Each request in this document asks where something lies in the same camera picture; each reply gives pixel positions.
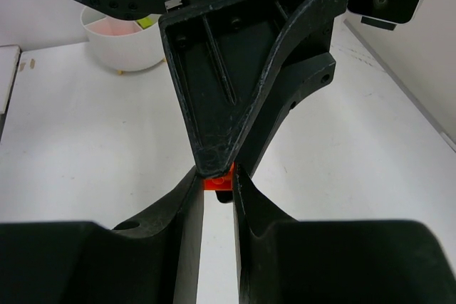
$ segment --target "wall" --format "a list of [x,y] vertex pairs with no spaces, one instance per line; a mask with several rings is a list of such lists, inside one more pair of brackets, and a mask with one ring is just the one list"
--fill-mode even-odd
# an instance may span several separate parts
[[363,39],[456,140],[456,0],[424,0],[415,18],[382,31],[349,15]]
[[0,0],[0,46],[31,50],[83,41],[82,8],[71,0]]

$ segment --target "tabletop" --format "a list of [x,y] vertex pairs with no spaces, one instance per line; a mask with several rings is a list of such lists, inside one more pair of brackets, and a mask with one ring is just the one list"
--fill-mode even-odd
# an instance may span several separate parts
[[[334,81],[290,112],[254,183],[300,220],[421,221],[456,265],[456,154],[343,24],[331,53]],[[1,138],[0,221],[113,228],[194,164],[165,63],[117,75],[87,43],[21,63]],[[204,205],[198,303],[237,303],[232,205],[213,193]]]

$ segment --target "white object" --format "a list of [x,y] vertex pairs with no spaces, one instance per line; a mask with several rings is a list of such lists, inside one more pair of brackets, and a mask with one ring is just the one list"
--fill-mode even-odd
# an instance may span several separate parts
[[151,14],[154,24],[142,30],[135,21],[120,21],[85,7],[81,23],[92,52],[103,64],[116,70],[137,71],[152,67],[165,57],[159,17]]
[[[414,219],[456,265],[456,154],[367,50],[335,28],[334,81],[293,109],[254,177],[297,219]],[[113,77],[80,43],[22,54],[0,146],[0,221],[109,228],[194,164],[167,66]],[[237,303],[232,205],[205,194],[198,303]]]
[[5,113],[8,104],[20,53],[18,46],[0,47],[0,115]]

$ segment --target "orange block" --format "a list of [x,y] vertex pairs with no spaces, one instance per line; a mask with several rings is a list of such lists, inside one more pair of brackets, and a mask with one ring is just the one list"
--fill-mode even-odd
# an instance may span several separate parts
[[231,192],[233,190],[233,173],[234,164],[229,169],[229,172],[220,178],[205,179],[203,182],[203,188],[207,191],[222,191]]

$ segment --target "white bowl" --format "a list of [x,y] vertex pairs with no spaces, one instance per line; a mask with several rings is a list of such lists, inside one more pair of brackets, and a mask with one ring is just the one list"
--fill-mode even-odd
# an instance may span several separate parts
[[165,57],[158,28],[160,15],[149,17],[154,24],[143,30],[136,21],[121,21],[85,7],[81,24],[91,50],[104,65],[121,71],[137,71],[150,68]]

